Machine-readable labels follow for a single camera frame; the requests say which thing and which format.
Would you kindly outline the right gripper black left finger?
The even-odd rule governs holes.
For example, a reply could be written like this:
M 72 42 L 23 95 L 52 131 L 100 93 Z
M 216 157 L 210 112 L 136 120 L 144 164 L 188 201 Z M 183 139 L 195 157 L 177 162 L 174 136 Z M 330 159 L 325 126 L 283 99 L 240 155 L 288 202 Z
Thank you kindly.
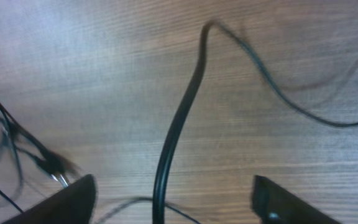
M 96 181 L 88 174 L 3 224 L 88 224 L 96 201 Z

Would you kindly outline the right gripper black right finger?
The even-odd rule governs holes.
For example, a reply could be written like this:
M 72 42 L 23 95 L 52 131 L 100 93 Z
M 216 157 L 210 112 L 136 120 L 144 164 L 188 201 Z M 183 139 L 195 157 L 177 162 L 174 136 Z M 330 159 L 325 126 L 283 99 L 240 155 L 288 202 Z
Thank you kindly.
M 252 211 L 262 223 L 339 224 L 274 181 L 255 175 L 250 198 Z

